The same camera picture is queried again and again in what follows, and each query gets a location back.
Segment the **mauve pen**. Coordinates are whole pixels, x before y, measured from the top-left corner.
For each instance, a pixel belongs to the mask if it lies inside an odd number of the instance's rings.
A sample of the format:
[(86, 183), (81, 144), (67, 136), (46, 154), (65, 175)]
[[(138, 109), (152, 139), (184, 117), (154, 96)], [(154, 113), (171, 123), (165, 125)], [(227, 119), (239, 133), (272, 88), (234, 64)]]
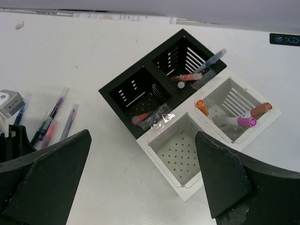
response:
[(79, 104), (73, 104), (72, 105), (72, 108), (70, 110), (67, 122), (66, 122), (66, 124), (64, 126), (64, 129), (63, 129), (63, 132), (61, 134), (60, 141), (66, 139), (68, 137), (69, 131), (70, 131), (70, 129), (72, 127), (72, 124), (74, 122), (74, 119), (75, 119), (75, 116), (77, 114), (78, 108), (79, 108)]

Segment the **orange highlighter pen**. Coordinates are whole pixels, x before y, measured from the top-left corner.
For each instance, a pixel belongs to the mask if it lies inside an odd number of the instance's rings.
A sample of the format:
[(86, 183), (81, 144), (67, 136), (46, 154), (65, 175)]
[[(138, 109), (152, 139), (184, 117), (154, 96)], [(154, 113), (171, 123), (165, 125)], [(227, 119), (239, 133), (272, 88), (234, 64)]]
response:
[(201, 73), (179, 75), (171, 77), (171, 80), (176, 82), (186, 82), (186, 81), (197, 81), (202, 79), (203, 75)]

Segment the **grey pen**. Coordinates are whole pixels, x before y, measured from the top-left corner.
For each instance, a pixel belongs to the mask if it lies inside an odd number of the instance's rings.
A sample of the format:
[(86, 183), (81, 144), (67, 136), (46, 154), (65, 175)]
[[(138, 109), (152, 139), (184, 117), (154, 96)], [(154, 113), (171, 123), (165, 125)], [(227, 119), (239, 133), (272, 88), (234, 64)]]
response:
[(180, 82), (178, 82), (177, 86), (179, 89), (183, 89), (185, 87), (185, 82), (180, 81)]

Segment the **tan pen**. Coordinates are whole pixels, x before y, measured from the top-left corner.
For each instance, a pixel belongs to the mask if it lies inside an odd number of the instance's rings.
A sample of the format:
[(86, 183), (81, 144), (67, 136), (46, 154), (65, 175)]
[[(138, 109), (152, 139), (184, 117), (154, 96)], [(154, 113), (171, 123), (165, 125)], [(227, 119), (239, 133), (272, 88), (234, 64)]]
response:
[(143, 113), (137, 116), (132, 117), (131, 122), (133, 125), (138, 125), (141, 121), (151, 115), (152, 112)]

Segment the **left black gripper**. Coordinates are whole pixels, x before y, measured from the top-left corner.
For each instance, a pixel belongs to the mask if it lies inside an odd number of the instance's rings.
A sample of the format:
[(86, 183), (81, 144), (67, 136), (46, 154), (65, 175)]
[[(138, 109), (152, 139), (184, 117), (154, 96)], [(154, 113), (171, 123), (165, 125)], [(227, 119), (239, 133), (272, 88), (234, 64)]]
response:
[(0, 162), (4, 163), (37, 151), (30, 143), (26, 127), (10, 125), (9, 136), (0, 134)]

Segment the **brown capped white marker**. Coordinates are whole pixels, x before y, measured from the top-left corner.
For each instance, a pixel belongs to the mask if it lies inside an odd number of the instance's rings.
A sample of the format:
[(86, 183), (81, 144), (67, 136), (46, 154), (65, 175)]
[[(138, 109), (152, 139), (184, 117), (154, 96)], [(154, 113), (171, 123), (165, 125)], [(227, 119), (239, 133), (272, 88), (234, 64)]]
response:
[(269, 102), (262, 103), (258, 105), (257, 107), (247, 111), (246, 113), (238, 116), (238, 118), (255, 118), (257, 116), (260, 116), (269, 110), (271, 110), (273, 107)]

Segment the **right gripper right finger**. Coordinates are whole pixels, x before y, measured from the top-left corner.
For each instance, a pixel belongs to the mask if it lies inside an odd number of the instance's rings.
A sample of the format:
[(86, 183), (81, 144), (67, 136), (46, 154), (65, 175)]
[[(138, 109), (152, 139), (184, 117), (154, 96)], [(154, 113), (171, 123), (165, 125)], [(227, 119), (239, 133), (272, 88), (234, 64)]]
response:
[(298, 225), (300, 174), (234, 150), (203, 131), (197, 158), (218, 225)]

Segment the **orange capped white marker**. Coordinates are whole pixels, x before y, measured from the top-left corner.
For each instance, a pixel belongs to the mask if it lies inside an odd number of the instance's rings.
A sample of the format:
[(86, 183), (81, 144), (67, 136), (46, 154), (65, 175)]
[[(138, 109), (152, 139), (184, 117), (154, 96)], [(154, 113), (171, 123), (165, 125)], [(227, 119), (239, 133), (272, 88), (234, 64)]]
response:
[(210, 113), (202, 99), (198, 100), (195, 104), (196, 108), (199, 109), (205, 116), (209, 116)]

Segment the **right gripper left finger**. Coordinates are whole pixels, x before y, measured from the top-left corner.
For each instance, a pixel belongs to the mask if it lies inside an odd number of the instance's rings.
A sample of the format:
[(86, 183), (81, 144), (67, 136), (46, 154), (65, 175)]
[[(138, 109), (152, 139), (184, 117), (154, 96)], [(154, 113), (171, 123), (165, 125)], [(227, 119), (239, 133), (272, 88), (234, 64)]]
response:
[(84, 129), (0, 164), (2, 225), (65, 225), (90, 151)]

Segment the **blue pen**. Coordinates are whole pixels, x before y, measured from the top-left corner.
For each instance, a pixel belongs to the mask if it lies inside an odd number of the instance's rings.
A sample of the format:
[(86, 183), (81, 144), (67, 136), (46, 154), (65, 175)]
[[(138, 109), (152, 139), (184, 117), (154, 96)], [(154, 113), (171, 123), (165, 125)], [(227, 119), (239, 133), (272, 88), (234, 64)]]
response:
[(26, 93), (24, 95), (24, 102), (25, 102), (25, 105), (21, 107), (21, 109), (19, 110), (18, 114), (17, 114), (17, 117), (14, 121), (14, 125), (20, 125), (21, 124), (21, 121), (22, 121), (22, 118), (24, 116), (24, 113), (25, 111), (27, 110), (28, 106), (29, 106), (29, 103), (30, 103), (30, 100), (31, 100), (31, 97), (32, 97), (32, 94), (31, 93)]
[(227, 50), (223, 48), (219, 52), (217, 52), (215, 55), (210, 57), (206, 62), (204, 62), (199, 68), (197, 68), (193, 74), (201, 73), (206, 68), (210, 67), (214, 63), (216, 63), (218, 60), (220, 60), (225, 54), (227, 53)]

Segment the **magenta capped white marker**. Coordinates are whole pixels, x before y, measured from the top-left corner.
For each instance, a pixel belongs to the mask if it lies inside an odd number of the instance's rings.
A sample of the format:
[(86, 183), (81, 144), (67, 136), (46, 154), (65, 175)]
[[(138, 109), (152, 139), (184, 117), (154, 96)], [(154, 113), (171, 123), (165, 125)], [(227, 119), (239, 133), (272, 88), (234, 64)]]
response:
[(212, 121), (219, 127), (229, 125), (250, 128), (257, 124), (257, 120), (253, 118), (214, 117)]

